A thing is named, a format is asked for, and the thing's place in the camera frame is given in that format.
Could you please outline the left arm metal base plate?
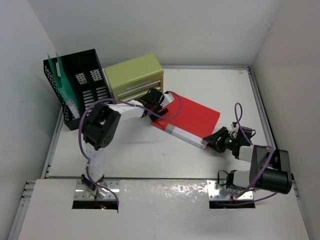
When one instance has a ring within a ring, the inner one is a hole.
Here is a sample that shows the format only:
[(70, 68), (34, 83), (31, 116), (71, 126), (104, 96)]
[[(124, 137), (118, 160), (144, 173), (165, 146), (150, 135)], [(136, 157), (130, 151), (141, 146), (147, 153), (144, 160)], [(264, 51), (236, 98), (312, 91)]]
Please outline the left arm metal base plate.
[(98, 188), (95, 191), (90, 190), (80, 179), (76, 182), (73, 199), (75, 201), (93, 201), (94, 199), (99, 201), (115, 201), (116, 197), (105, 188), (111, 190), (117, 197), (120, 192), (120, 180), (116, 179), (104, 179), (98, 183), (103, 186), (103, 189)]

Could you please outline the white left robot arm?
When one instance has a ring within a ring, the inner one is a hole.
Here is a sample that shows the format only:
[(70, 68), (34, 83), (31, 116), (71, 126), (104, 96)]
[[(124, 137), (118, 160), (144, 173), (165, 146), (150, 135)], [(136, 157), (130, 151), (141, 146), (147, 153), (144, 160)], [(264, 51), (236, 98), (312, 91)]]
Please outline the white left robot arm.
[(152, 121), (167, 119), (167, 105), (174, 101), (169, 92), (151, 88), (140, 98), (123, 101), (113, 98), (100, 99), (85, 110), (79, 123), (79, 148), (87, 160), (81, 183), (91, 192), (106, 189), (104, 157), (106, 148), (113, 140), (120, 122), (149, 117)]

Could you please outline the olive green drawer cabinet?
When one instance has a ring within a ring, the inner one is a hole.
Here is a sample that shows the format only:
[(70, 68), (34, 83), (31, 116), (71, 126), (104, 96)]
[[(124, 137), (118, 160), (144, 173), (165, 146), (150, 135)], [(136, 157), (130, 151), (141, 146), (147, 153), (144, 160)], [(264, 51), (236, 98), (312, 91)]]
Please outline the olive green drawer cabinet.
[(149, 53), (105, 67), (104, 73), (115, 99), (126, 100), (147, 92), (150, 88), (164, 88), (164, 70), (155, 54)]

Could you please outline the green clip folder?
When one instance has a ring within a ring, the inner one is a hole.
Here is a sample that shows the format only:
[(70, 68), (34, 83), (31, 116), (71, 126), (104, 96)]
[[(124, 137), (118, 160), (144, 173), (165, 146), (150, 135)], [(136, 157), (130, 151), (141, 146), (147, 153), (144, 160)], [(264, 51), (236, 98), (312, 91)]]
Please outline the green clip folder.
[(63, 69), (62, 60), (57, 52), (55, 52), (55, 54), (57, 63), (53, 62), (49, 54), (47, 55), (47, 57), (57, 90), (59, 91), (74, 118), (78, 119), (80, 117), (78, 100)]

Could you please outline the red file folder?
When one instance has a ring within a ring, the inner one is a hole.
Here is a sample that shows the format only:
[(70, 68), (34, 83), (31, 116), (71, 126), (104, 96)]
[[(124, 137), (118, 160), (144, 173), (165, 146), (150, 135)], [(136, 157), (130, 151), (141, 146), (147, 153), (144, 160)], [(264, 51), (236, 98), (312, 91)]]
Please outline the red file folder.
[(171, 119), (159, 118), (151, 125), (204, 150), (207, 146), (204, 138), (213, 134), (221, 113), (183, 96), (169, 96), (173, 101), (163, 101), (162, 105), (168, 110), (164, 116), (178, 115)]

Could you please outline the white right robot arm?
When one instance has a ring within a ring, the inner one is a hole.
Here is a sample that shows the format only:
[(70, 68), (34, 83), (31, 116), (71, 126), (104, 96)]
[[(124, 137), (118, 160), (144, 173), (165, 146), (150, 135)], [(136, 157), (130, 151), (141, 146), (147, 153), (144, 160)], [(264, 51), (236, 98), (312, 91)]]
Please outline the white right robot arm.
[(289, 153), (286, 150), (251, 143), (256, 134), (252, 128), (222, 127), (203, 140), (217, 153), (231, 151), (236, 160), (250, 163), (249, 170), (231, 170), (222, 184), (238, 194), (249, 190), (266, 190), (288, 194), (292, 188)]

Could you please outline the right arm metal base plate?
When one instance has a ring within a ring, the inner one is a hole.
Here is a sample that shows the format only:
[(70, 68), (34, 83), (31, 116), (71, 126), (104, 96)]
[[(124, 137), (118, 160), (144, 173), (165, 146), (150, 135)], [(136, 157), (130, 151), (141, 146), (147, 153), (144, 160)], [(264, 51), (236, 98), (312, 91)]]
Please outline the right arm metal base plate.
[(246, 202), (254, 200), (254, 194), (252, 191), (248, 191), (236, 198), (235, 196), (238, 192), (233, 189), (226, 188), (225, 179), (220, 179), (219, 181), (217, 179), (209, 179), (206, 182), (208, 198), (212, 203), (227, 203), (231, 201)]

